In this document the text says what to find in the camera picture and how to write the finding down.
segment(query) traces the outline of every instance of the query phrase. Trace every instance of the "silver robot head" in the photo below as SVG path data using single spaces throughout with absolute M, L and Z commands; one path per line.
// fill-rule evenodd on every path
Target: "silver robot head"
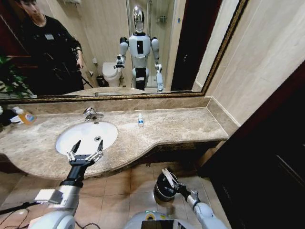
M 135 6 L 133 9 L 133 21 L 135 30 L 137 33 L 144 31 L 144 12 L 143 9 L 139 6 Z

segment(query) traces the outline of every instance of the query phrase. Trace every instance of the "chrome faucet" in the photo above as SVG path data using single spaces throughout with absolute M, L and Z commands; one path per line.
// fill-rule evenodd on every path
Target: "chrome faucet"
M 86 116 L 85 121 L 90 121 L 91 119 L 97 119 L 97 118 L 104 118 L 103 114 L 98 114 L 95 112 L 95 110 L 92 107 L 88 107 L 84 113 L 84 116 Z

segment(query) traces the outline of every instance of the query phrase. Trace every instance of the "white sink basin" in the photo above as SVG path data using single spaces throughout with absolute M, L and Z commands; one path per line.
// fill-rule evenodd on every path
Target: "white sink basin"
M 81 140 L 76 154 L 93 154 L 96 152 L 101 139 L 103 150 L 110 147 L 118 136 L 115 125 L 106 122 L 88 122 L 75 125 L 65 130 L 57 139 L 56 150 L 66 155 L 72 147 Z

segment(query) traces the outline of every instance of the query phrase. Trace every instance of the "dark wood door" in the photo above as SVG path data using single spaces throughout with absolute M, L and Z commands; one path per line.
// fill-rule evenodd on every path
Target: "dark wood door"
M 302 228 L 305 62 L 202 167 L 232 228 Z
M 191 90 L 211 37 L 222 0 L 187 0 L 172 91 Z

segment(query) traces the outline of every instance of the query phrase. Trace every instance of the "marble countertop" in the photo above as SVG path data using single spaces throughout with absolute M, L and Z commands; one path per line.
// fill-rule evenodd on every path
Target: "marble countertop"
M 138 126 L 142 113 L 144 126 Z M 221 141 L 228 134 L 206 108 L 103 112 L 97 121 L 116 125 L 118 137 L 85 176 L 100 176 L 122 169 L 157 145 Z M 0 133 L 0 153 L 19 169 L 34 176 L 64 179 L 71 166 L 55 149 L 58 136 L 84 122 L 82 114 L 38 115 L 33 125 L 15 125 Z
M 81 91 L 71 92 L 66 95 L 81 95 L 81 96 L 94 96 L 96 92 L 99 93 L 119 93 L 119 94 L 142 94 L 147 93 L 146 91 L 142 91 L 136 88 L 130 87 L 95 87 L 90 89 L 85 89 Z

